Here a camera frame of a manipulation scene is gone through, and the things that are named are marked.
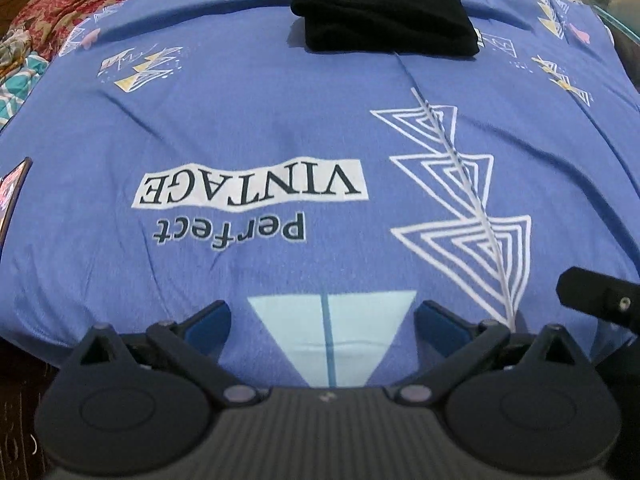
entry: yellow triangle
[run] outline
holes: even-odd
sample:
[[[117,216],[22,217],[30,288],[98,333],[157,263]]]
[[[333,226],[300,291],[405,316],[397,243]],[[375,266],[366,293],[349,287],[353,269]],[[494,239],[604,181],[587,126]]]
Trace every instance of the yellow triangle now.
[[[532,57],[531,58],[533,61],[535,61],[536,63],[540,64],[540,68],[542,70],[544,70],[546,73],[548,74],[555,74],[556,73],[556,64],[555,63],[551,63],[550,61],[545,61],[544,59],[541,59],[540,57]]]
[[[153,61],[147,61],[146,63],[136,65],[135,67],[133,67],[133,70],[135,70],[136,72],[142,72],[143,70],[149,68],[149,65],[151,65],[152,63]]]
[[[540,23],[542,23],[548,30],[550,30],[556,37],[560,37],[558,33],[558,27],[556,26],[556,22],[553,20],[544,20],[543,18],[538,18]]]
[[[554,12],[547,4],[538,4],[542,8],[542,12],[546,14],[546,16],[552,20],[554,18]]]
[[[552,79],[554,83],[556,83],[563,90],[572,90],[574,87],[571,86],[571,83],[567,81],[563,81],[562,79]]]
[[[116,81],[115,83],[116,83],[116,85],[118,85],[125,92],[129,92],[131,90],[131,87],[133,85],[135,85],[137,79],[138,79],[138,74],[134,74],[134,75],[130,75],[127,78],[120,79],[119,81]]]
[[[142,63],[133,67],[133,70],[136,72],[143,72],[162,54],[162,52],[158,52],[157,54],[152,54],[151,56],[146,56],[145,59],[148,61],[146,63]]]

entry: teal patterned fabric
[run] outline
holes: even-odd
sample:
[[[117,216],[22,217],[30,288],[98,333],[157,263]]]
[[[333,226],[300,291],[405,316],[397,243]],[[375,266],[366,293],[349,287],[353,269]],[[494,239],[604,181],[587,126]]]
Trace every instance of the teal patterned fabric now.
[[[32,52],[20,71],[0,86],[0,131],[20,109],[48,66],[46,59]]]

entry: geometric triangle pattern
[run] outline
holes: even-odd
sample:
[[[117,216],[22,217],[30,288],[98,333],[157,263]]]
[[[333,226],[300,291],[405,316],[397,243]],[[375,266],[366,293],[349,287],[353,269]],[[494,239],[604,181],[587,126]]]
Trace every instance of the geometric triangle pattern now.
[[[82,38],[84,38],[84,33],[86,32],[86,27],[83,27],[83,25],[86,25],[89,20],[90,18],[86,18],[74,27],[74,30],[66,37],[65,44],[59,50],[59,56],[66,56],[66,54],[69,54],[80,46]]]
[[[564,28],[562,28],[562,25],[558,22],[558,17],[551,6],[551,2],[549,0],[538,0],[538,5],[546,16],[546,18],[538,18],[540,23],[542,23],[547,30],[551,31],[556,38],[562,40],[562,38],[564,38]]]
[[[544,70],[544,72],[554,76],[554,78],[549,78],[549,81],[553,81],[563,90],[567,90],[568,92],[573,93],[588,107],[591,107],[591,97],[589,93],[572,85],[571,81],[569,80],[569,76],[560,73],[557,63],[542,59],[540,56],[532,57],[531,59],[538,63],[540,65],[540,68]]]
[[[558,7],[562,10],[562,12],[564,12],[565,14],[569,12],[569,2],[566,2],[564,0],[555,0],[556,4],[558,4]]]
[[[431,105],[434,118],[444,128],[447,141],[453,144],[456,139],[456,119],[458,107]],[[403,108],[396,110],[372,110],[371,113],[385,122],[415,144],[431,153],[447,153],[446,146],[438,133],[438,125],[424,108]]]
[[[482,40],[485,44],[490,44],[499,50],[506,52],[511,57],[517,58],[516,49],[513,46],[513,42],[507,38],[500,38],[499,36],[493,36],[492,34],[481,33]]]
[[[109,7],[104,7],[99,12],[96,12],[94,14],[94,22],[98,23],[101,19],[103,19],[103,18],[105,18],[107,16],[111,16],[112,14],[115,14],[116,12],[118,12],[118,9],[122,5],[123,5],[123,3],[119,3],[119,4],[110,5]]]
[[[478,36],[516,57],[509,40]],[[415,89],[412,93],[417,108],[371,113],[426,150],[390,160],[454,219],[396,227],[391,233],[490,316],[515,330],[516,312],[529,281],[531,217],[487,214],[494,156],[457,152],[458,109],[430,105]]]
[[[120,79],[114,83],[123,91],[134,92],[149,81],[171,74],[173,70],[145,70],[139,74]]]
[[[100,66],[100,72],[98,72],[98,76],[100,76],[105,72],[105,70],[116,64],[118,65],[118,71],[120,71],[123,63],[131,63],[138,57],[143,56],[143,54],[133,56],[130,53],[132,50],[133,49],[130,48],[122,51],[119,54],[116,54],[115,56],[105,59]],[[164,48],[160,52],[156,52],[155,54],[146,56],[144,58],[146,60],[145,62],[132,67],[133,70],[136,71],[135,74],[123,79],[119,79],[118,81],[114,81],[114,84],[118,86],[122,91],[129,93],[136,91],[137,89],[144,86],[146,83],[153,81],[154,79],[157,79],[159,77],[167,77],[169,74],[172,74],[174,72],[173,68],[167,68],[165,70],[153,69],[177,59],[177,56],[168,56],[168,54],[180,52],[181,50],[181,46],[174,46],[171,48]]]
[[[493,155],[460,155],[466,174],[472,182],[472,190],[486,208],[494,168]],[[446,154],[418,153],[390,157],[408,177],[436,202],[457,218],[474,215],[476,208],[463,184],[458,168]]]
[[[489,218],[489,223],[494,242],[478,218],[427,222],[391,232],[490,316],[510,325],[529,280],[531,218]]]

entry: light blue triangle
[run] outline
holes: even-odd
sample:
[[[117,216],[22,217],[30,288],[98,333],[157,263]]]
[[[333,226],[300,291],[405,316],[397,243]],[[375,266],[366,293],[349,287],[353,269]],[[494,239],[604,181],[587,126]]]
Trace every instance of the light blue triangle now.
[[[415,290],[328,297],[338,387],[364,386],[389,350]]]
[[[322,301],[319,294],[248,298],[249,304],[302,378],[329,385]]]

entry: black plastic part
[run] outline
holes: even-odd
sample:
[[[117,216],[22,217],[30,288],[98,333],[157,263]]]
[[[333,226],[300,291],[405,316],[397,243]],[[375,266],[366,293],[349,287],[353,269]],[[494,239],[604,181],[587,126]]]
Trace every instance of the black plastic part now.
[[[231,309],[224,301],[216,301],[178,324],[173,332],[200,354],[218,362],[231,332]]]
[[[406,383],[399,385],[394,394],[395,400],[399,404],[409,406],[433,406],[449,394],[453,388],[467,380],[489,361],[495,359],[500,350],[507,345],[510,336],[509,329],[499,323],[487,328],[471,343],[450,355],[446,361],[424,375],[407,381],[410,384],[426,386],[430,390],[430,396],[427,400],[409,402],[404,399],[401,392],[402,387],[407,385]]]
[[[609,386],[622,414],[622,431],[607,471],[616,480],[640,478],[640,380],[621,381]]]
[[[601,465],[620,434],[620,410],[580,347],[547,326],[520,363],[457,387],[446,421],[480,460],[521,474]]]
[[[560,275],[556,293],[564,306],[640,333],[640,286],[635,283],[572,267]]]
[[[260,400],[259,396],[255,396],[250,402],[228,400],[225,397],[226,389],[245,384],[209,357],[187,345],[168,327],[152,325],[146,329],[146,338],[161,355],[167,369],[199,386],[217,409],[244,406]]]
[[[274,388],[264,402],[221,412],[196,449],[142,479],[542,480],[484,464],[434,411],[399,406],[379,388]],[[91,479],[57,469],[47,480]],[[610,477],[592,468],[544,480]]]
[[[617,384],[629,378],[640,381],[640,338],[613,352],[596,366],[596,370],[607,384]]]
[[[138,364],[149,367],[158,366],[158,354],[146,340],[146,335],[124,334],[120,338]]]
[[[93,476],[155,470],[204,436],[210,410],[184,379],[141,367],[111,327],[91,329],[36,412],[52,461]]]
[[[435,301],[423,301],[415,309],[414,326],[418,346],[423,342],[444,358],[471,343],[479,333],[476,324],[456,316]],[[421,365],[426,364],[426,359],[420,361]]]

